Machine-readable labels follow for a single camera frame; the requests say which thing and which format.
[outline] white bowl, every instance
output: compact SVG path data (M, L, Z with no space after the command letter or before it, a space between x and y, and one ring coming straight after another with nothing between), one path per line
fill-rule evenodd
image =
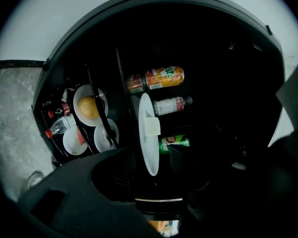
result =
M105 104L105 115L107 117L107 115L108 115L108 102L107 102L106 96L104 95L104 93L102 92L102 90L100 90L99 88L98 88L98 92L99 92L100 98L104 101L104 104ZM77 115L78 119L82 123L84 123L84 124L86 124L88 126L95 127L97 125L101 125L102 124L102 121L101 121L101 118L100 117L97 117L97 118L87 118L87 117L85 117L80 112L80 110L78 108L78 103L85 96L93 96L93 92L91 90L91 86L90 85L82 85L75 92L74 99L73 99L73 106L74 106L75 114Z
M116 134L116 142L119 143L119 130L117 125L112 119L107 119L109 126ZM94 142L97 150L99 152L105 152L111 149L114 149L114 146L110 144L109 140L107 139L107 133L103 125L98 125L94 131Z
M83 144L80 144L78 138L77 138L77 130L78 127L74 126L67 131L65 131L63 136L63 145L65 150L72 155L80 155L87 149L86 142Z

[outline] white plate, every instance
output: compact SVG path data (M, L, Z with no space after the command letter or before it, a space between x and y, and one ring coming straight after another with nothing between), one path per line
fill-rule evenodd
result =
M104 93L103 93L102 90L98 89L98 92L99 92L100 98L104 101L104 104L105 104L105 115L107 116L108 115L108 102L107 102L106 96L104 95ZM93 92L91 90L91 86L90 85L82 85L81 87L79 87L77 89L77 91L74 94L73 105L74 105L75 114L77 115L78 119L82 123L84 123L84 124L86 124L88 126L91 126L91 127L95 127L97 125L102 124L102 121L101 121L101 118L100 117L92 118L91 119L91 118L85 117L80 112L80 110L78 108L78 103L85 96L93 96Z
M119 143L119 130L117 125L112 119L107 119L107 120L108 120L109 126L116 134L116 142ZM108 135L106 133L106 130L103 124L96 126L94 131L94 142L99 152L105 152L110 149L114 149L114 146L110 144L109 140L107 139L107 136Z
M139 138L141 150L148 172L156 176L159 169L159 142L158 136L146 136L146 118L153 118L154 111L150 97L143 93L139 104Z
M63 145L65 150L72 155L80 155L87 149L86 142L82 145L80 144L78 138L77 138L77 126L74 126L67 131L65 131L63 136Z

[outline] marble floor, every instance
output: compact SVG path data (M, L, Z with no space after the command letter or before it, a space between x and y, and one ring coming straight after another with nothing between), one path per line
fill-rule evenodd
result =
M0 69L0 182L17 200L34 171L53 171L52 154L41 138L31 104L40 68Z

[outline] white wall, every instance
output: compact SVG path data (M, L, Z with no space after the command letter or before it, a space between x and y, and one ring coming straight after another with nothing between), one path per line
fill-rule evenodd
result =
M0 33L0 60L45 60L79 19L108 0L23 0ZM298 22L282 0L231 0L265 24L280 40L286 79L298 64ZM291 132L283 112L274 139Z

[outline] black divider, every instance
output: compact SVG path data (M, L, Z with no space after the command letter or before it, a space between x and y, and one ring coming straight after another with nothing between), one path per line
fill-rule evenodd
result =
M105 110L103 108L101 98L99 96L99 92L98 92L98 88L97 88L98 84L97 84L97 82L95 82L96 77L93 77L93 75L92 75L93 72L89 68L87 68L87 71L88 71L91 90L92 90L92 93L93 93L93 96L94 96L94 99L95 99L95 102L96 102L96 106L97 106L97 109L98 109L98 112L99 112L99 116L100 116L100 118L103 122L104 128L106 130L106 133L109 136L109 139L110 139L111 143L113 144L113 146L116 149L118 147L118 143L116 142L115 134L112 131L112 129L111 129L109 123L108 123L108 120L107 120L107 117L106 117L106 114L105 114Z
M76 122L76 125L77 127L79 128L80 130L80 133L81 135L83 136L84 140L85 140L85 143L87 144L88 148L90 149L91 153L92 154L95 154L92 150L92 148L90 147L90 142L88 140L88 137L87 135L85 134L85 131L83 130L83 127L80 125L80 120L78 119L76 113L74 112L74 106L73 106L73 99L74 97L72 96L73 94L72 93L68 93L68 97L67 97L67 102L68 102L68 105L70 107L70 110L72 110L72 114L73 114L73 117L75 119L75 122Z
M118 63L118 68L119 68L119 74L120 74L120 78L121 78L121 83L123 85L123 91L124 91L124 96L126 98L126 103L127 103L127 108L128 108L128 112L129 112L129 115L131 116L132 118L132 121L133 121L133 128L134 128L134 131L135 131L135 134L137 135L138 139L139 139L139 134L137 133L138 131L138 121L136 120L136 114L135 114L135 109L132 107L132 103L131 103L131 100L130 100L130 97L128 95L128 91L127 91L127 86L126 86L126 82L125 82L125 76L124 76L124 73L123 73L123 70L122 70L122 66L121 66L121 61L120 61L120 56L119 56L119 50L116 49L116 57L117 57L117 63Z

